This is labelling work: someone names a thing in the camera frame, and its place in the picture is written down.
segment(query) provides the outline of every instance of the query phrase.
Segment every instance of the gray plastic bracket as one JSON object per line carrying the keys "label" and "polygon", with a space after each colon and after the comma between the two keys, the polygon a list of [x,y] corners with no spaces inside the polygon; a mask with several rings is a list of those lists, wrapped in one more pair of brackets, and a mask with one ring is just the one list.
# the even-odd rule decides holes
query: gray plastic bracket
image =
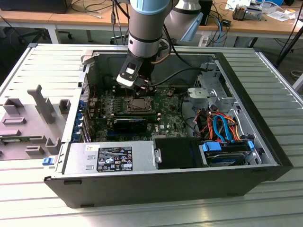
{"label": "gray plastic bracket", "polygon": [[29,141],[31,141],[32,144],[45,144],[46,137],[41,136],[40,138],[30,138]]}
{"label": "gray plastic bracket", "polygon": [[47,139],[45,148],[49,151],[51,155],[58,155],[61,147],[61,139],[57,138],[56,144],[53,144],[50,138]]}
{"label": "gray plastic bracket", "polygon": [[24,107],[18,98],[8,98],[3,105],[3,108],[11,115],[20,115],[18,108]]}
{"label": "gray plastic bracket", "polygon": [[20,136],[21,132],[16,130],[0,130],[0,136]]}
{"label": "gray plastic bracket", "polygon": [[68,114],[71,108],[71,102],[69,99],[61,99],[59,102],[59,109],[61,114]]}
{"label": "gray plastic bracket", "polygon": [[43,155],[44,150],[41,146],[27,146],[25,152],[28,155]]}
{"label": "gray plastic bracket", "polygon": [[37,108],[39,109],[46,123],[51,124],[55,121],[55,118],[51,114],[53,110],[53,105],[51,104],[48,98],[45,101],[44,97],[41,94],[41,90],[41,85],[38,85],[36,89],[27,90],[27,93],[34,98],[37,104]]}
{"label": "gray plastic bracket", "polygon": [[4,125],[16,125],[16,124],[25,124],[27,121],[24,117],[10,117],[10,118],[3,118],[2,123]]}

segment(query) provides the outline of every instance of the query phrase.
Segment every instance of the white label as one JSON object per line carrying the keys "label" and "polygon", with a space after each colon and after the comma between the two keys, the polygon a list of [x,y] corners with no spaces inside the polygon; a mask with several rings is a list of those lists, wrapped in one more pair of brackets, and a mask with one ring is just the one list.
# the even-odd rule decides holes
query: white label
{"label": "white label", "polygon": [[98,151],[99,147],[100,145],[96,145],[96,144],[86,145],[85,151]]}
{"label": "white label", "polygon": [[20,140],[1,140],[2,142],[9,143],[9,142],[20,142]]}

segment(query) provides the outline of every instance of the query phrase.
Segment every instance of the paper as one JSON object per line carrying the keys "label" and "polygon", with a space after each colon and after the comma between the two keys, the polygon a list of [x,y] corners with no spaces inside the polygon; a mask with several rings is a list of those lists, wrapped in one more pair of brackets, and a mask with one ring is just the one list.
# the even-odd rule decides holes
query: paper
{"label": "paper", "polygon": [[283,12],[279,12],[279,11],[267,14],[267,16],[269,16],[273,19],[279,20],[279,21],[286,21],[289,19],[289,15],[287,15],[286,13],[283,13]]}
{"label": "paper", "polygon": [[251,0],[227,0],[225,9],[234,11],[236,6],[250,6]]}

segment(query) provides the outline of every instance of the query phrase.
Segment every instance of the computer case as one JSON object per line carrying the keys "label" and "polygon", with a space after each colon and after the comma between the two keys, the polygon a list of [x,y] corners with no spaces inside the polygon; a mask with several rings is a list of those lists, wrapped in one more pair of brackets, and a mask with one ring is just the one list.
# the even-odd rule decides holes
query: computer case
{"label": "computer case", "polygon": [[3,11],[66,13],[72,0],[0,0]]}

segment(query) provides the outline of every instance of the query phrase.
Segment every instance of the side panel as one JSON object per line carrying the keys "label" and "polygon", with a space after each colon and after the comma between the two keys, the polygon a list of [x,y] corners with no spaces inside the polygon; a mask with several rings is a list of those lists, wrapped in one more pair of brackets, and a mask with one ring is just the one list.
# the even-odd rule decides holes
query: side panel
{"label": "side panel", "polygon": [[45,178],[71,208],[243,196],[281,167],[89,178]]}

